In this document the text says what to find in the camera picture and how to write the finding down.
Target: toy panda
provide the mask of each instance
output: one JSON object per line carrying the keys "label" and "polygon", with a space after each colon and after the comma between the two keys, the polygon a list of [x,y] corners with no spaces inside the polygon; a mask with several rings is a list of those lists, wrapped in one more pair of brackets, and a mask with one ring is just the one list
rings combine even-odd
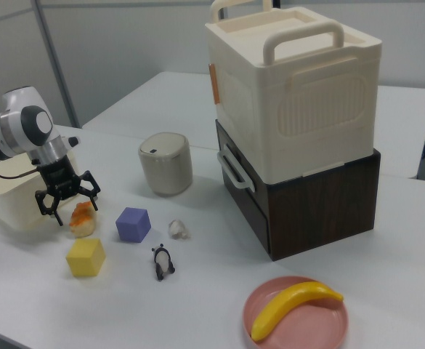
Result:
{"label": "toy panda", "polygon": [[163,244],[152,248],[152,251],[154,252],[155,273],[159,281],[163,280],[163,274],[167,271],[169,271],[170,274],[175,273],[169,251],[163,248]]}

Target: round plate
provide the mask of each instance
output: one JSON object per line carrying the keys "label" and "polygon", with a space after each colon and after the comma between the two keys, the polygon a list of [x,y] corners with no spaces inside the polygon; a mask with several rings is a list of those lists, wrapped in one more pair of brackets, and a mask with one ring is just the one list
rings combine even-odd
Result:
{"label": "round plate", "polygon": [[251,339],[251,327],[265,305],[278,292],[300,282],[315,281],[302,276],[274,278],[255,289],[243,309],[243,325],[249,341],[259,349],[336,349],[348,330],[348,313],[343,302],[315,300],[294,308],[260,342]]}

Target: purple cube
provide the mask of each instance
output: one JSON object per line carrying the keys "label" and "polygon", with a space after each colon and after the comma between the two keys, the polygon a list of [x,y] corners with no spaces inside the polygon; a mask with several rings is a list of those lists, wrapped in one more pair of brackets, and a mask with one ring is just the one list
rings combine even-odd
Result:
{"label": "purple cube", "polygon": [[151,222],[145,209],[125,208],[116,220],[120,240],[141,242],[151,229]]}

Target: toy banana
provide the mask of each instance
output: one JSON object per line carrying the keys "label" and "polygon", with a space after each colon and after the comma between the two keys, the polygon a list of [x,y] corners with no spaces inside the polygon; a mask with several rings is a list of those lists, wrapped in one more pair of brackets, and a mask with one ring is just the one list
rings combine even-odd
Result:
{"label": "toy banana", "polygon": [[284,289],[270,300],[254,320],[251,329],[252,340],[254,342],[263,340],[291,309],[304,302],[321,298],[342,301],[343,295],[316,281],[301,282]]}

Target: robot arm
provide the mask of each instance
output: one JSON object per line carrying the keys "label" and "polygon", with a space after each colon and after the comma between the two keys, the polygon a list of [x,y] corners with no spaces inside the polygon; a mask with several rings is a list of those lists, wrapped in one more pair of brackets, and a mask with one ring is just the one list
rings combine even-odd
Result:
{"label": "robot arm", "polygon": [[[53,214],[62,225],[57,213],[59,202],[78,193],[88,196],[97,210],[94,197],[100,192],[99,186],[89,171],[78,176],[67,157],[78,139],[60,136],[51,113],[34,87],[14,89],[3,98],[6,110],[0,113],[0,161],[28,154],[46,184],[46,190],[35,194],[41,213]],[[89,181],[93,189],[81,187],[82,180]],[[44,205],[47,195],[54,197],[50,207]]]}

